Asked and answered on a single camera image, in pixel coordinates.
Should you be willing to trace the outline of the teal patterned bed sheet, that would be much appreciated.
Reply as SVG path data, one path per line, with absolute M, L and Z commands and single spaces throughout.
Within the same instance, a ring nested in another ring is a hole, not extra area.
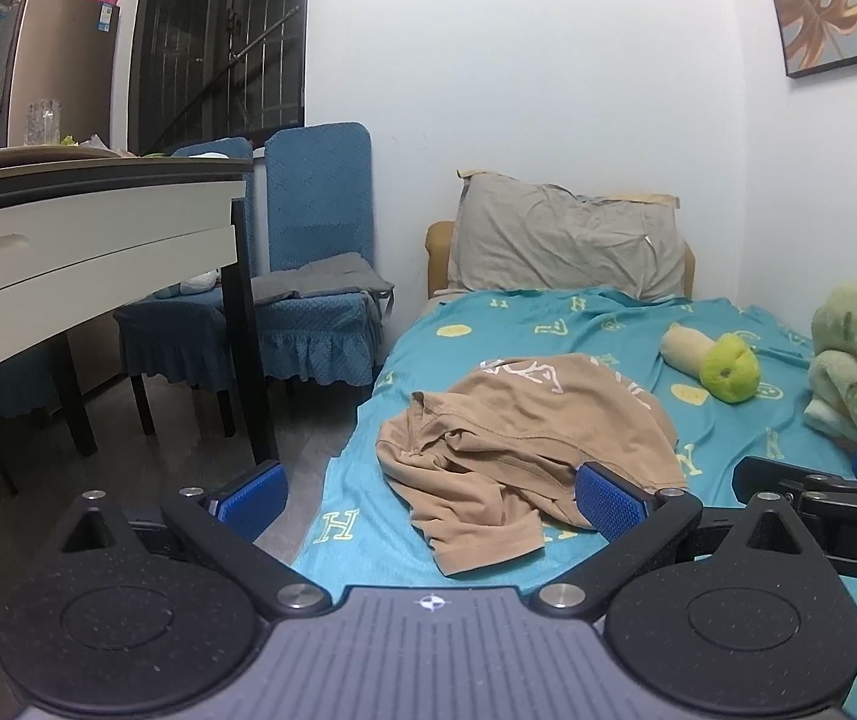
M 757 397 L 727 405 L 664 364 L 667 327 L 734 332 L 766 364 Z M 759 309 L 615 291 L 477 293 L 397 341 L 355 433 L 324 478 L 296 567 L 350 585 L 531 590 L 599 550 L 575 505 L 597 460 L 654 488 L 732 502 L 748 454 L 841 473 L 805 424 L 810 344 Z

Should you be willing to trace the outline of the grey folded cloth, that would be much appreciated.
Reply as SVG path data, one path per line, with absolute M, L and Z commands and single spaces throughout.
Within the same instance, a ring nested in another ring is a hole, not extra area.
M 394 309 L 394 286 L 357 252 L 315 260 L 295 270 L 271 271 L 251 280 L 256 305 L 339 294 L 368 294 L 385 314 Z

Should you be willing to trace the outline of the tan t-shirt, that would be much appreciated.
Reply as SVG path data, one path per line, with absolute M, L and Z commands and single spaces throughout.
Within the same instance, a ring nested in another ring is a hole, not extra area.
M 446 577 L 542 550 L 544 520 L 586 530 L 588 461 L 646 493 L 680 488 L 679 436 L 659 400 L 583 353 L 483 361 L 444 392 L 417 390 L 383 422 L 376 457 Z

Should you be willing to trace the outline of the white dining table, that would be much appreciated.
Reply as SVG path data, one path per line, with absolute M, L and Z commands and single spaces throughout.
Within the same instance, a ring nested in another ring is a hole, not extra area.
M 81 146 L 0 149 L 0 364 L 46 343 L 79 454 L 97 450 L 70 328 L 220 270 L 228 344 L 254 460 L 277 452 L 257 344 L 246 241 L 252 166 L 132 158 Z

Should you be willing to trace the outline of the glass cup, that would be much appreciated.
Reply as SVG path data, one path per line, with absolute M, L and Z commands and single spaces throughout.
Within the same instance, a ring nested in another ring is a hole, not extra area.
M 58 145 L 61 143 L 61 103 L 58 99 L 40 99 L 26 108 L 26 146 Z

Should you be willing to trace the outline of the brown refrigerator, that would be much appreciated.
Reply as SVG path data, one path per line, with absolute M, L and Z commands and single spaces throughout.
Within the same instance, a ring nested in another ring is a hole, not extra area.
M 58 103 L 64 137 L 108 140 L 118 26 L 100 0 L 22 0 L 0 22 L 0 148 L 25 143 L 41 101 Z

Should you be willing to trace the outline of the grey pillow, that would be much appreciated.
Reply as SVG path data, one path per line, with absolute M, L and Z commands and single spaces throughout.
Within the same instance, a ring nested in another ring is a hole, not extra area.
M 641 301 L 693 293 L 693 254 L 666 193 L 589 197 L 492 171 L 464 172 L 448 286 L 614 288 Z

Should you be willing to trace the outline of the green plush toy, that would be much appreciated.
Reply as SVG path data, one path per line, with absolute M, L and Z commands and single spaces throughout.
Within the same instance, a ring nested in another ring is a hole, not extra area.
M 674 323 L 661 338 L 659 351 L 672 369 L 698 380 L 716 400 L 739 405 L 759 392 L 760 362 L 747 341 L 734 333 L 711 338 Z

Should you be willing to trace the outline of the blue covered chair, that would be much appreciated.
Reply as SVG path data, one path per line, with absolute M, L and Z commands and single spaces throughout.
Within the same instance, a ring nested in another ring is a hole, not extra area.
M 264 160 L 267 273 L 347 252 L 375 268 L 373 154 L 362 124 L 280 130 L 267 140 Z M 368 294 L 285 299 L 254 310 L 269 377 L 352 387 L 375 382 L 387 314 Z
M 233 366 L 220 277 L 218 268 L 205 271 L 200 277 L 123 305 L 113 314 L 122 371 L 131 384 L 145 436 L 157 433 L 145 387 L 149 377 L 212 392 L 223 436 L 236 433 L 231 405 Z

